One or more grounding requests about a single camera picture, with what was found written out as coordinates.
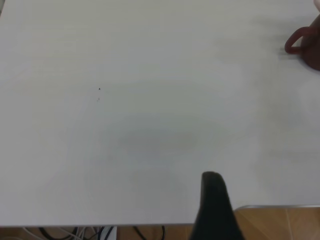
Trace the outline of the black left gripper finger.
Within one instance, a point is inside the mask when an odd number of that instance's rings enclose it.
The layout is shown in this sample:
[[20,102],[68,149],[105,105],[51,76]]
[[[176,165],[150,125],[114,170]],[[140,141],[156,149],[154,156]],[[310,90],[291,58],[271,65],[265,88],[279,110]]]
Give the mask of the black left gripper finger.
[[189,237],[191,240],[243,240],[227,187],[217,172],[201,176],[200,206]]

